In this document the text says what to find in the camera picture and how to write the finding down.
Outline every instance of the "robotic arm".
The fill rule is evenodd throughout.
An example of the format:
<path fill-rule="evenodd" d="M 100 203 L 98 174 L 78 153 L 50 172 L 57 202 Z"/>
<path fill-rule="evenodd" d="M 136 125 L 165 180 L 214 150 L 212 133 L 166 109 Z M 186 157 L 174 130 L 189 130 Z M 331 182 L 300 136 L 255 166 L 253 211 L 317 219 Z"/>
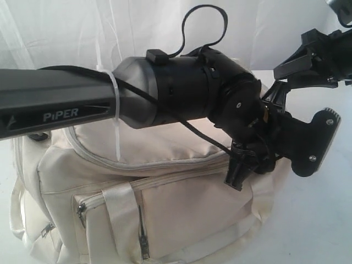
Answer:
<path fill-rule="evenodd" d="M 197 6 L 185 19 L 200 7 L 214 6 Z M 214 8 L 224 16 L 224 36 L 226 13 Z M 276 82 L 262 98 L 259 80 L 210 48 L 222 37 L 185 56 L 176 57 L 183 42 L 171 55 L 153 49 L 146 57 L 124 60 L 113 72 L 120 91 L 119 117 L 136 129 L 182 122 L 230 155 L 225 183 L 237 190 L 251 172 L 271 172 L 282 157 L 291 160 L 297 175 L 310 176 L 322 163 L 340 116 L 326 108 L 304 123 L 285 110 L 286 95 L 301 87 L 334 88 L 342 80 L 350 84 L 352 30 L 303 34 L 302 46 L 274 69 Z M 0 70 L 0 138 L 94 122 L 115 113 L 107 74 L 70 66 Z M 204 117 L 233 139 L 230 150 L 186 122 Z"/>

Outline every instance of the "white bag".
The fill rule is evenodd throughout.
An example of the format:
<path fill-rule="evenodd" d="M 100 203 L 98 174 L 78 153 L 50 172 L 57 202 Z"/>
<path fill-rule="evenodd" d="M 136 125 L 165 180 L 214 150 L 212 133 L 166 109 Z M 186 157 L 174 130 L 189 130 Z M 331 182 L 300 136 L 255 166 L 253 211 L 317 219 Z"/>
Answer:
<path fill-rule="evenodd" d="M 191 122 L 226 146 L 207 119 Z M 228 156 L 181 124 L 135 130 L 113 120 L 13 140 L 11 228 L 46 263 L 221 263 L 258 230 L 289 169 L 223 183 Z"/>

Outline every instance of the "screw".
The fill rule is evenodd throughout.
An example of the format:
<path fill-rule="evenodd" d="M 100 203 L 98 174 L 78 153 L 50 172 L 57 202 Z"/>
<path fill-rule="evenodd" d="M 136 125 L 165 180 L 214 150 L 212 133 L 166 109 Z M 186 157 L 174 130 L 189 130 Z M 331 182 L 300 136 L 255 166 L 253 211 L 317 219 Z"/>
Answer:
<path fill-rule="evenodd" d="M 311 162 L 316 162 L 317 161 L 317 157 L 312 155 L 312 156 L 309 157 L 309 160 Z"/>
<path fill-rule="evenodd" d="M 334 120 L 328 119 L 328 120 L 326 120 L 326 124 L 327 125 L 333 125 L 334 124 Z"/>

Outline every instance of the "white fabric backdrop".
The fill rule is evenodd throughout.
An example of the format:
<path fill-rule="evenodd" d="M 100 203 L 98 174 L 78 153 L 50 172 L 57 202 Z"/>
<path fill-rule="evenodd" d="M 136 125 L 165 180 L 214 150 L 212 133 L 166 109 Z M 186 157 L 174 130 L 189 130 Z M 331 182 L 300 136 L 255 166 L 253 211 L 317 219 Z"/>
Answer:
<path fill-rule="evenodd" d="M 228 32 L 216 48 L 251 69 L 272 69 L 299 47 L 303 32 L 327 34 L 338 24 L 324 0 L 0 0 L 0 68 L 95 68 L 96 42 L 110 70 L 149 48 L 172 53 L 184 14 L 201 3 L 226 10 Z M 216 10 L 197 10 L 186 24 L 185 52 L 217 39 L 222 23 Z"/>

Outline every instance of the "bag pocket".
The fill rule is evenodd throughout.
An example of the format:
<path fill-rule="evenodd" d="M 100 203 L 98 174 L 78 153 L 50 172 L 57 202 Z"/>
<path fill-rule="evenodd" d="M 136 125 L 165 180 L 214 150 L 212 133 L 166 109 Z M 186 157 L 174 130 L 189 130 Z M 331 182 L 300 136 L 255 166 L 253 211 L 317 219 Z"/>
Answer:
<path fill-rule="evenodd" d="M 233 226 L 249 214 L 252 196 L 249 184 L 237 192 L 223 183 L 226 169 L 205 166 L 76 195 L 80 248 L 88 248 L 81 254 L 89 254 L 91 264 L 140 263 Z"/>

